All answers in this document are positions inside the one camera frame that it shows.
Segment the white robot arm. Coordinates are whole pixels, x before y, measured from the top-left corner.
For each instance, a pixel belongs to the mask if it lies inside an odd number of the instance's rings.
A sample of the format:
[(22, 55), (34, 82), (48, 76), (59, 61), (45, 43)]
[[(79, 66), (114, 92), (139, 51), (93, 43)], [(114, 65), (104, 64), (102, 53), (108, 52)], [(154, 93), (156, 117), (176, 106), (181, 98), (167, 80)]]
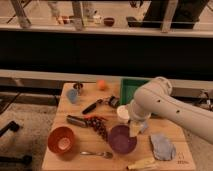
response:
[(213, 144), (213, 112), (176, 100), (171, 97), (172, 89), (165, 77), (155, 77), (138, 87), (128, 104), (130, 118), (143, 122), (153, 113)]

